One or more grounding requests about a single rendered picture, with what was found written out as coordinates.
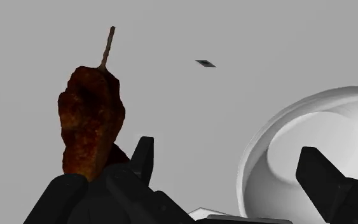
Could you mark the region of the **white bowl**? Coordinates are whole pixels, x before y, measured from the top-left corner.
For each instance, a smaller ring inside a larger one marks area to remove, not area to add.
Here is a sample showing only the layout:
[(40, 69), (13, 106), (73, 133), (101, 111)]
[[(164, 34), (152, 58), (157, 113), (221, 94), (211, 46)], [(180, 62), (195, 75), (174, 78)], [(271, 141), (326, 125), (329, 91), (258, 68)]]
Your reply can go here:
[(358, 87), (340, 87), (286, 107), (252, 138), (237, 177), (240, 215), (326, 224), (296, 180), (304, 146), (358, 179)]

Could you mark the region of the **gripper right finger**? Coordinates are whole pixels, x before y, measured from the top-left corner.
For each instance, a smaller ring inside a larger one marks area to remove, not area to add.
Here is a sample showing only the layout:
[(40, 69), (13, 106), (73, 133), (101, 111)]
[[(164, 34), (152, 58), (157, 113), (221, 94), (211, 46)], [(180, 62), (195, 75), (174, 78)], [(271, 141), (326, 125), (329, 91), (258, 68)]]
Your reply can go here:
[(301, 149), (296, 179), (328, 224), (358, 224), (358, 179), (344, 176), (317, 148)]

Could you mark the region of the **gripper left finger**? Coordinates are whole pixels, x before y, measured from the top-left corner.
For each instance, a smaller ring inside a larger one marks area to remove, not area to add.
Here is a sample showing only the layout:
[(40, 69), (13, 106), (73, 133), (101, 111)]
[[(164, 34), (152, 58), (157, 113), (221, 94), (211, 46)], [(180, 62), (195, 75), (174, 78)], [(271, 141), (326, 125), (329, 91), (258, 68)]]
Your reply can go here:
[[(195, 220), (161, 191), (148, 186), (153, 171), (154, 138), (139, 139), (131, 161), (106, 167), (105, 184), (132, 224), (195, 224)], [(69, 213), (84, 197), (88, 181), (80, 174), (54, 178), (24, 224), (68, 224)]]

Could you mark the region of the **brown corn dog on stick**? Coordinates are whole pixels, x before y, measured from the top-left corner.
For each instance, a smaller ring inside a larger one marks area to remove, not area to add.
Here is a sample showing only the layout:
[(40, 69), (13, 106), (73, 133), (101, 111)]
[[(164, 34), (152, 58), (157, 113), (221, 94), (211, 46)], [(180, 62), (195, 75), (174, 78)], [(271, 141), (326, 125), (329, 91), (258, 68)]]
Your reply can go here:
[(89, 182), (107, 164), (125, 119), (120, 81), (107, 69), (115, 29), (109, 30), (100, 65), (77, 67), (57, 101), (65, 144), (63, 172), (80, 174)]

